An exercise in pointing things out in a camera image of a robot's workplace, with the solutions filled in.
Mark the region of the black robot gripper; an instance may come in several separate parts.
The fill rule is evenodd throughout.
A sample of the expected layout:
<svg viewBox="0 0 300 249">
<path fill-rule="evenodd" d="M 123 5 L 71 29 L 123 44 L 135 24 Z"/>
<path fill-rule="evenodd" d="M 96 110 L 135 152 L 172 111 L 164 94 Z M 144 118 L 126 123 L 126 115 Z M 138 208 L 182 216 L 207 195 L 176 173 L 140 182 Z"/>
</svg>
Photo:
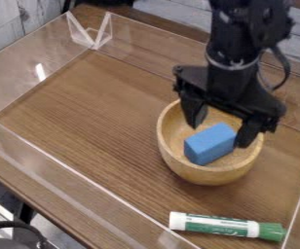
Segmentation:
<svg viewBox="0 0 300 249">
<path fill-rule="evenodd" d="M 223 70 L 214 65 L 176 65 L 176 92 L 186 123 L 195 129 L 214 107 L 242 120 L 234 139 L 235 148 L 247 148 L 261 132 L 274 132 L 286 107 L 274 96 L 277 85 L 265 82 L 258 66 Z"/>
</svg>

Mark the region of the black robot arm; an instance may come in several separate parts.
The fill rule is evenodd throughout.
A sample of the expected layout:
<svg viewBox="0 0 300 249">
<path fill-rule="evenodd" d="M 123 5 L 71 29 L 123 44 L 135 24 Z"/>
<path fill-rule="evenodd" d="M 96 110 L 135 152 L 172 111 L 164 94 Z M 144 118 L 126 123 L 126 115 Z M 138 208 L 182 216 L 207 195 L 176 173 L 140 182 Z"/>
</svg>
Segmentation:
<svg viewBox="0 0 300 249">
<path fill-rule="evenodd" d="M 241 119 L 233 145 L 246 148 L 262 132 L 275 131 L 286 107 L 274 96 L 282 83 L 261 74 L 259 61 L 271 51 L 283 74 L 290 63 L 278 43 L 290 35 L 294 20 L 285 0 L 210 0 L 211 34 L 205 66 L 174 67 L 174 91 L 186 123 L 197 127 L 214 107 Z"/>
</svg>

